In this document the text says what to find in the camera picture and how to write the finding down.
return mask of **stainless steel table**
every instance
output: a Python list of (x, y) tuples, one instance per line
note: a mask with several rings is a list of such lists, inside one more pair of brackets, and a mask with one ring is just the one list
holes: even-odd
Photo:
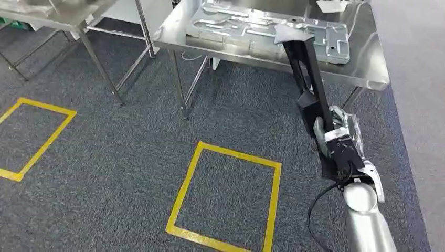
[[(0, 17), (3, 18), (9, 18), (12, 20), (20, 21), (20, 22), (26, 22), (26, 23), (34, 23), (34, 24), (40, 24), (42, 26), (47, 26), (50, 28), (56, 29), (54, 33), (51, 33), (51, 35), (45, 39), (42, 43), (37, 45), (35, 48), (33, 48), (29, 53), (21, 57), (16, 63), (11, 63), (9, 61), (8, 64), (10, 67), (12, 67), (13, 70), (20, 72), (16, 69), (16, 66), (21, 63), (24, 59), (29, 57), (33, 52), (35, 52), (38, 48), (40, 48), (45, 42), (47, 42), (50, 38), (52, 38), (57, 32), (64, 31), (64, 32), (72, 32), (79, 35), (80, 40), (85, 45), (88, 53), (90, 54), (91, 58), (93, 59), (94, 63), (98, 67), (100, 73), (102, 74), (104, 80), (108, 84), (111, 92), (113, 95), (117, 98), (118, 101), (123, 103), (121, 97), (118, 94), (118, 90), (121, 88), (122, 84), (127, 80), (127, 78), (130, 76), (130, 74), (134, 71), (136, 66), (139, 64), (139, 62), (142, 60), (144, 55), (149, 52), (150, 57), (154, 57), (153, 52), (153, 46), (150, 40), (149, 31), (145, 22), (145, 17), (143, 14), (142, 6), (140, 0), (136, 1), (136, 7), (141, 19), (141, 27), (143, 32), (142, 36), (135, 36), (131, 34), (122, 33), (119, 31), (113, 31), (113, 30), (105, 30), (105, 29), (95, 29), (94, 25), (97, 23), (96, 20), (100, 20), (101, 15), (108, 10), (115, 2), (116, 0), (78, 0), (78, 1), (63, 1), (57, 5), (54, 5), (52, 1), (50, 0), (50, 3), (52, 4), (54, 11), (51, 12), (49, 15), (45, 15), (41, 12), (32, 12), (32, 13), (18, 13), (13, 12), (11, 10), (5, 10), (0, 9)], [(92, 19), (92, 22), (90, 25), (86, 23), (86, 19)], [(123, 78), (120, 80), (120, 82), (117, 85), (114, 85), (111, 81), (110, 77), (108, 76), (107, 72), (105, 71), (104, 67), (102, 66), (101, 62), (99, 61), (99, 58), (95, 54), (93, 47), (91, 45), (90, 40), (85, 34), (85, 30), (87, 29), (95, 29), (101, 32), (107, 32), (112, 33), (120, 36), (126, 36), (126, 37), (133, 37), (137, 39), (143, 39), (146, 42), (146, 49), (140, 54), (140, 56), (137, 58), (137, 60), (133, 63), (133, 65), (129, 68), (127, 73), (123, 76)]]
[[(156, 38), (154, 39), (156, 46), (169, 49), (173, 70), (177, 78), (177, 96), (184, 117), (188, 116), (187, 104), (199, 76), (212, 57), (292, 72), (285, 53), (267, 54), (264, 50), (247, 51), (244, 47), (233, 44), (222, 44), (186, 36), (185, 27), (203, 1), (206, 0), (181, 0), (156, 32)], [(344, 107), (349, 107), (364, 90), (383, 90), (389, 84), (388, 70), (369, 3), (352, 2), (348, 4), (344, 12), (335, 14), (322, 13), (314, 0), (231, 0), (231, 3), (246, 8), (259, 9), (264, 12), (344, 23), (349, 30), (351, 30), (352, 24), (355, 23), (349, 38), (351, 57), (349, 63), (344, 65), (319, 63), (321, 75), (327, 85), (329, 83), (340, 83), (355, 87), (354, 91), (346, 99)], [(189, 51), (205, 55), (198, 74), (186, 96), (183, 95), (182, 91), (175, 51)]]

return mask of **yellow tape square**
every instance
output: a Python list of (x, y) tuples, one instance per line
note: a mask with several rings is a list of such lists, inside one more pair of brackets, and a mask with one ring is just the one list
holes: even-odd
[(77, 114), (77, 112), (69, 109), (64, 109), (58, 106), (54, 106), (51, 104), (39, 102), (30, 100), (27, 98), (20, 97), (17, 99), (17, 102), (10, 108), (6, 113), (4, 113), (0, 117), (0, 124), (6, 120), (20, 105), (27, 104), (34, 107), (38, 107), (41, 109), (47, 109), (53, 112), (66, 114), (67, 117), (65, 120), (59, 125), (59, 127), (56, 129), (56, 131), (46, 140), (46, 142), (40, 147), (40, 149), (34, 154), (33, 157), (25, 164), (25, 166), (18, 172), (11, 172), (5, 169), (0, 169), (0, 177), (4, 177), (9, 180), (13, 180), (16, 182), (20, 182), (23, 177), (25, 176), (25, 173), (31, 169), (31, 167), (37, 162), (37, 160), (42, 156), (42, 154), (48, 149), (48, 147), (54, 142), (54, 140), (57, 138), (57, 136), (62, 132), (62, 130), (69, 124), (69, 122), (72, 120), (72, 118)]
[(244, 154), (241, 152), (225, 149), (208, 143), (200, 141), (196, 147), (195, 153), (193, 154), (192, 160), (187, 170), (187, 175), (185, 176), (184, 182), (179, 189), (178, 197), (176, 198), (175, 204), (173, 205), (172, 213), (165, 227), (165, 231), (171, 235), (181, 237), (183, 239), (195, 242), (207, 247), (218, 249), (221, 251), (249, 251), (245, 248), (240, 248), (228, 243), (223, 243), (216, 239), (197, 234), (195, 232), (180, 228), (175, 226), (176, 219), (178, 218), (179, 210), (181, 208), (182, 202), (184, 200), (185, 194), (187, 192), (190, 181), (192, 180), (193, 173), (195, 172), (196, 165), (198, 163), (199, 157), (203, 150), (210, 150), (217, 153), (221, 153), (228, 156), (234, 156), (239, 159), (246, 161), (270, 166), (274, 169), (273, 182), (272, 182), (272, 192), (270, 195), (269, 203), (269, 214), (266, 224), (266, 236), (264, 237), (263, 252), (271, 251), (272, 249), (272, 239), (273, 239), (273, 229), (275, 227), (275, 214), (277, 211), (278, 203), (278, 191), (280, 188), (280, 176), (281, 176), (281, 163), (263, 159), (261, 157), (252, 156), (249, 154)]

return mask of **machined metal part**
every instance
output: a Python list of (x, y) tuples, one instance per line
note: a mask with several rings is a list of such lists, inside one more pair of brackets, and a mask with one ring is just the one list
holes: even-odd
[(330, 106), (329, 110), (332, 114), (334, 126), (344, 128), (344, 133), (351, 137), (358, 155), (363, 159), (365, 154), (358, 117), (355, 114), (346, 113), (338, 106)]
[[(273, 41), (276, 34), (274, 26), (276, 24), (284, 24), (314, 35), (315, 52), (318, 61), (334, 64), (345, 64), (349, 61), (348, 34), (347, 27), (344, 24), (278, 13), (263, 15), (263, 12), (255, 9), (243, 9), (239, 6), (224, 4), (215, 5), (204, 2), (191, 18), (186, 27), (186, 33), (204, 40), (235, 44), (244, 43), (248, 50), (260, 49), (275, 51), (278, 54), (284, 51), (283, 48), (274, 45), (271, 41)], [(207, 11), (205, 11), (208, 9), (208, 6), (212, 6), (212, 15), (208, 15)], [(227, 10), (232, 8), (235, 8), (238, 12), (248, 14), (248, 16), (228, 14)]]

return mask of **gray carpet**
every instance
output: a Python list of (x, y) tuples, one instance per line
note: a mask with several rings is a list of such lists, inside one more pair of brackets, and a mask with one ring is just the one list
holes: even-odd
[[(0, 50), (18, 57), (24, 41), (36, 41), (45, 32), (4, 30)], [(89, 37), (115, 81), (144, 47), (141, 41), (107, 34), (90, 32)], [(37, 73), (64, 43), (57, 36), (20, 69)], [(190, 83), (199, 60), (178, 62), (183, 80)], [(173, 81), (168, 54), (161, 50), (130, 77), (121, 90), (126, 101), (121, 107), (81, 45), (29, 82), (0, 62), (0, 113), (18, 97), (78, 112), (23, 181), (0, 179), (0, 248), (211, 250), (165, 232), (201, 140), (281, 162), (273, 250), (320, 251), (306, 230), (305, 216), (311, 200), (330, 182), (320, 179), (318, 158), (296, 111), (292, 76), (221, 62), (216, 71), (204, 72), (187, 121), (178, 111)], [(329, 101), (339, 104), (352, 87), (326, 89)], [(1, 165), (22, 162), (20, 157), (10, 161), (5, 154), (10, 146), (38, 146), (47, 136), (36, 125), (47, 115), (24, 109), (26, 120), (17, 114), (0, 124)], [(353, 111), (362, 122), (366, 154), (382, 176), (387, 203), (381, 210), (398, 250), (430, 251), (391, 89), (365, 93)], [(44, 129), (61, 120), (50, 113)], [(8, 125), (25, 139), (6, 133)], [(26, 156), (33, 148), (20, 151)], [(203, 152), (176, 225), (260, 251), (272, 182), (268, 169)], [(319, 201), (313, 228), (334, 251), (347, 251), (339, 192)]]

